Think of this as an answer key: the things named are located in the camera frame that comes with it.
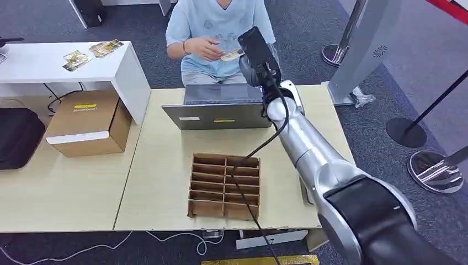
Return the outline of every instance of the cardboard box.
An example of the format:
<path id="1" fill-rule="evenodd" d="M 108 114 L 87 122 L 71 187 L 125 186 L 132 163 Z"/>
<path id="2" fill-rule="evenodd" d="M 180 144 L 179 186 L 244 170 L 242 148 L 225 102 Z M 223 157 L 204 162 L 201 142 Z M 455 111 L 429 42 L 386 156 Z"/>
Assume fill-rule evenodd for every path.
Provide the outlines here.
<path id="1" fill-rule="evenodd" d="M 66 157 L 122 153 L 130 124 L 114 90 L 76 92 L 62 99 L 45 137 Z"/>
<path id="2" fill-rule="evenodd" d="M 188 216 L 225 217 L 252 220 L 245 201 L 231 178 L 243 157 L 211 153 L 193 154 Z M 260 159 L 251 157 L 234 177 L 255 218 L 260 207 Z"/>

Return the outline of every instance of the black cable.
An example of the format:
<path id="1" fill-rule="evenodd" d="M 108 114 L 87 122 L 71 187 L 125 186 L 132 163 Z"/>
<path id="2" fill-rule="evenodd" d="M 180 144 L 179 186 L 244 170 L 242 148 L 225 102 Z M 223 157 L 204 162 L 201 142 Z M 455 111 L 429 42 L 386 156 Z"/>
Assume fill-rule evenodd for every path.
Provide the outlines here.
<path id="1" fill-rule="evenodd" d="M 273 258 L 275 259 L 277 265 L 281 265 L 279 259 L 278 259 L 278 256 L 275 254 L 273 248 L 272 248 L 272 244 L 270 243 L 270 241 L 268 241 L 268 238 L 267 236 L 265 235 L 265 232 L 263 231 L 262 227 L 260 226 L 257 218 L 255 217 L 255 215 L 253 214 L 252 212 L 252 209 L 250 208 L 250 205 L 247 201 L 247 198 L 246 198 L 246 195 L 244 194 L 244 192 L 242 192 L 241 190 L 241 187 L 239 186 L 239 183 L 237 183 L 237 180 L 236 178 L 234 177 L 234 172 L 236 171 L 236 169 L 240 166 L 242 166 L 245 162 L 247 162 L 247 160 L 249 158 L 251 158 L 253 155 L 255 155 L 258 151 L 260 151 L 262 148 L 264 148 L 265 146 L 267 146 L 269 143 L 271 143 L 276 137 L 278 137 L 278 135 L 281 134 L 281 132 L 284 130 L 284 128 L 286 128 L 288 122 L 289 122 L 289 109 L 288 109 L 288 105 L 286 104 L 286 100 L 284 99 L 284 96 L 283 94 L 281 93 L 278 85 L 276 84 L 276 82 L 274 82 L 274 78 L 272 76 L 272 73 L 266 68 L 267 66 L 264 65 L 265 67 L 265 70 L 267 71 L 268 73 L 268 78 L 272 81 L 272 83 L 274 84 L 274 87 L 275 87 L 275 90 L 277 91 L 279 97 L 281 98 L 281 101 L 283 103 L 283 106 L 285 108 L 285 111 L 286 111 L 286 119 L 284 121 L 284 123 L 282 124 L 282 126 L 275 132 L 274 135 L 272 135 L 267 141 L 263 142 L 259 147 L 257 147 L 255 150 L 253 150 L 250 154 L 248 154 L 246 157 L 244 157 L 238 164 L 236 164 L 234 166 L 234 168 L 232 169 L 232 172 L 231 172 L 231 178 L 234 182 L 234 184 L 236 185 L 237 189 L 239 190 L 243 200 L 244 200 L 244 203 L 245 205 L 247 206 L 247 209 L 250 213 L 250 216 L 252 217 L 253 221 L 255 222 L 255 224 L 257 225 L 258 227 L 258 230 L 260 231 L 260 234 L 262 234 L 262 237 L 263 239 L 265 239 L 265 242 L 267 243 L 267 246 L 268 248 L 270 249 L 271 253 L 272 253 L 272 256 Z"/>
<path id="2" fill-rule="evenodd" d="M 50 112 L 55 113 L 55 110 L 52 109 L 50 106 L 52 106 L 52 104 L 54 104 L 54 103 L 55 103 L 56 101 L 58 101 L 58 100 L 60 100 L 60 102 L 62 102 L 62 100 L 61 100 L 62 98 L 66 97 L 66 96 L 69 96 L 69 95 L 71 95 L 71 94 L 73 94 L 73 93 L 76 93 L 76 92 L 81 92 L 81 90 L 75 90 L 75 91 L 68 92 L 68 93 L 66 93 L 66 94 L 63 95 L 63 96 L 60 96 L 60 97 L 58 97 L 58 98 L 52 100 L 52 101 L 49 103 L 49 105 L 47 105 L 47 109 L 49 109 Z"/>
<path id="3" fill-rule="evenodd" d="M 52 92 L 52 94 L 54 94 L 55 99 L 52 100 L 52 101 L 49 103 L 49 105 L 47 105 L 47 109 L 48 109 L 50 112 L 55 113 L 55 110 L 52 109 L 51 106 L 52 106 L 52 104 L 54 104 L 55 102 L 57 102 L 57 100 L 60 101 L 60 103 L 61 103 L 61 102 L 62 102 L 62 98 L 66 97 L 66 96 L 68 96 L 68 95 L 70 95 L 70 94 L 73 94 L 73 93 L 75 93 L 75 92 L 84 91 L 83 83 L 78 82 L 78 84 L 79 84 L 79 86 L 81 87 L 81 90 L 75 90 L 75 91 L 72 91 L 72 92 L 68 92 L 68 93 L 66 93 L 65 95 L 60 96 L 60 97 L 58 97 L 54 92 L 52 92 L 52 90 L 49 89 L 49 91 Z"/>
<path id="4" fill-rule="evenodd" d="M 51 89 L 50 87 L 46 84 L 46 83 L 43 83 L 45 85 L 45 87 L 50 91 L 50 93 L 52 93 L 52 95 L 54 95 L 55 99 L 59 100 L 60 102 L 62 102 L 62 100 L 59 99 L 59 97 L 57 96 L 57 94 L 55 94 Z"/>

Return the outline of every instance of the laptop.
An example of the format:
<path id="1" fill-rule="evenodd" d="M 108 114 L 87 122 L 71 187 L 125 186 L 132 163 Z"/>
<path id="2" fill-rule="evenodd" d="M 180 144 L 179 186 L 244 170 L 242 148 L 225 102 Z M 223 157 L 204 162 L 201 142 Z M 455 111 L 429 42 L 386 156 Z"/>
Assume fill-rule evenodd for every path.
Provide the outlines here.
<path id="1" fill-rule="evenodd" d="M 185 93 L 185 105 L 162 106 L 181 130 L 252 129 L 272 125 L 261 115 L 263 103 L 259 88 L 247 84 L 196 85 L 188 86 Z"/>

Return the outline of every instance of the light blue t-shirt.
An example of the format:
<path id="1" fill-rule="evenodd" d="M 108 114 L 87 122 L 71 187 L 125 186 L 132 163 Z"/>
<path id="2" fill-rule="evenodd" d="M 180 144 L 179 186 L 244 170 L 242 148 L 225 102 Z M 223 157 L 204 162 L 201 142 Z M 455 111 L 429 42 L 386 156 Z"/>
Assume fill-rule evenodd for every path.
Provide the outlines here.
<path id="1" fill-rule="evenodd" d="M 179 0 L 166 31 L 167 46 L 189 38 L 209 36 L 220 40 L 225 53 L 240 49 L 237 38 L 257 26 L 267 43 L 275 43 L 264 0 L 232 0 L 225 10 L 216 0 Z M 203 71 L 216 77 L 240 72 L 239 61 L 208 62 L 195 54 L 182 59 L 182 71 Z"/>

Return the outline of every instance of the cardboard grid organizer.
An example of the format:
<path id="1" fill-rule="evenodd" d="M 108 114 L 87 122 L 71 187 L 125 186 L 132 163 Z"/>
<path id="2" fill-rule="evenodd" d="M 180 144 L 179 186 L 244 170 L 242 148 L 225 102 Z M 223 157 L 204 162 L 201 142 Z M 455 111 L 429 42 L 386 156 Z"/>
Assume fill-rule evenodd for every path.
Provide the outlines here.
<path id="1" fill-rule="evenodd" d="M 231 173 L 243 157 L 195 153 L 190 178 L 188 216 L 252 220 Z M 255 217 L 260 204 L 260 159 L 252 157 L 234 177 Z"/>

